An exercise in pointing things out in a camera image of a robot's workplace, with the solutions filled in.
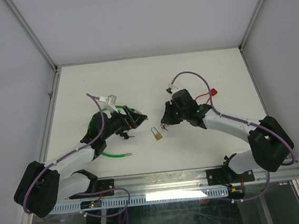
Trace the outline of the green cable bike lock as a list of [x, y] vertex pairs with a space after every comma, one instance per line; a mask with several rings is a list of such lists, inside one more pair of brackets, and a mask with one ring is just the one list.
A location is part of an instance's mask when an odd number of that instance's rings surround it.
[[[124, 107], [123, 105], [116, 105], [115, 106], [118, 111], [121, 111], [121, 109]], [[102, 108], [102, 112], [107, 111], [107, 108]], [[89, 124], [88, 124], [88, 129], [90, 128], [91, 122], [93, 120], [93, 117], [91, 118]], [[109, 157], [109, 158], [124, 158], [124, 157], [129, 157], [132, 155], [132, 153], [124, 153], [124, 154], [110, 154], [110, 153], [106, 153], [106, 152], [102, 152], [102, 155], [105, 157]]]

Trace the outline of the small silver keys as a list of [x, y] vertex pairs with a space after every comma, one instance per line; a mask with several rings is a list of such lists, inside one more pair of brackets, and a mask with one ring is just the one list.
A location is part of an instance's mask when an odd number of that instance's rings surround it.
[[166, 128], [166, 125], [165, 125], [165, 124], [161, 124], [160, 127], [161, 127], [161, 129], [164, 129], [164, 130], [166, 130], [166, 131], [168, 130], [168, 129]]

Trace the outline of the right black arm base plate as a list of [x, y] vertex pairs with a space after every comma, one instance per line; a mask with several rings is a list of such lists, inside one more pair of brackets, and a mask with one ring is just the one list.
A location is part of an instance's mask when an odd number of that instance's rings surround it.
[[236, 174], [228, 168], [207, 169], [206, 176], [209, 186], [223, 185], [231, 186], [232, 183], [252, 182], [255, 181], [253, 171], [245, 171]]

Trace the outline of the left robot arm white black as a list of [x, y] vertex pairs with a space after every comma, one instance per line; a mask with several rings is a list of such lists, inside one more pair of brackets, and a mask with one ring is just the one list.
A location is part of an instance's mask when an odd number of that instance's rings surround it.
[[106, 140], [119, 135], [127, 140], [128, 131], [138, 128], [147, 115], [123, 106], [123, 111], [107, 115], [97, 112], [91, 118], [85, 136], [68, 153], [44, 163], [32, 161], [22, 176], [14, 201], [26, 213], [47, 216], [56, 203], [67, 198], [93, 196], [98, 191], [98, 177], [83, 167], [99, 157], [107, 147]]

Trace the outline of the black-headed key pair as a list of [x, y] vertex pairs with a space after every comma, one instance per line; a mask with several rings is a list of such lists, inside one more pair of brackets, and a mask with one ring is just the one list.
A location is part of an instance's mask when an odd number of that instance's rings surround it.
[[122, 137], [123, 140], [128, 140], [129, 138], [134, 138], [134, 136], [128, 135], [127, 132], [123, 131], [120, 134], [120, 137]]

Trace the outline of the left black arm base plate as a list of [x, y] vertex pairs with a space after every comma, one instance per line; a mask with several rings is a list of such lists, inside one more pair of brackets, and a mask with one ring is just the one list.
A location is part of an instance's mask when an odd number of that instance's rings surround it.
[[87, 191], [87, 195], [73, 195], [69, 197], [69, 199], [82, 199], [82, 198], [92, 198], [96, 196], [100, 196], [99, 192], [104, 190], [109, 190], [114, 188], [114, 179], [98, 179], [97, 181], [91, 181]]

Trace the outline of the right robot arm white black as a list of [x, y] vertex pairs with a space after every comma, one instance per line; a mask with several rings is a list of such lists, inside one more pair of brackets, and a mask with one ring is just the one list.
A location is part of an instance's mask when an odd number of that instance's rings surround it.
[[266, 116], [261, 120], [240, 119], [217, 113], [210, 104], [198, 104], [188, 90], [167, 89], [171, 99], [165, 103], [161, 126], [187, 121], [191, 126], [220, 131], [249, 144], [249, 150], [227, 157], [222, 170], [225, 180], [235, 182], [242, 173], [262, 168], [276, 172], [286, 165], [294, 143], [277, 120]]

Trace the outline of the brass padlock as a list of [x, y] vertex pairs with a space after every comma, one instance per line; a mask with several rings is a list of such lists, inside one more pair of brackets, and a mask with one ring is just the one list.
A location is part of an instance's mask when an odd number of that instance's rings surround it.
[[151, 127], [151, 132], [154, 135], [156, 140], [159, 141], [163, 138], [162, 134], [155, 127]]

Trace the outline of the red cable seal tag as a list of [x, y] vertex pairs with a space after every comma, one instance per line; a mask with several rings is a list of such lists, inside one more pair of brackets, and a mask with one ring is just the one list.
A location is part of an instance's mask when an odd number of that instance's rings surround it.
[[217, 94], [217, 90], [214, 88], [214, 89], [211, 89], [210, 92], [207, 92], [207, 93], [204, 93], [204, 94], [201, 94], [201, 95], [198, 95], [195, 99], [199, 99], [201, 97], [204, 97], [206, 95], [212, 95], [212, 96], [215, 96]]

